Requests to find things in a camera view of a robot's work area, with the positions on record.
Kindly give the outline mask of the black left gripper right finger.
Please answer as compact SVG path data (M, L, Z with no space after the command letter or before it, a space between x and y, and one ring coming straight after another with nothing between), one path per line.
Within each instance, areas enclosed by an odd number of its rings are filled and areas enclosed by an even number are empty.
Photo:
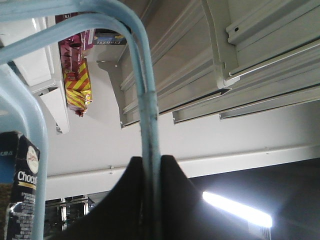
M251 240L245 220L207 203L172 155L161 157L165 240Z

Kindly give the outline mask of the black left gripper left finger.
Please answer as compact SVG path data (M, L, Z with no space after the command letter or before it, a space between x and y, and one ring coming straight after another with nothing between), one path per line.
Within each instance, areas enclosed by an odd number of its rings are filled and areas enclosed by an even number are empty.
M113 189L89 214L51 240L140 240L142 158L134 156Z

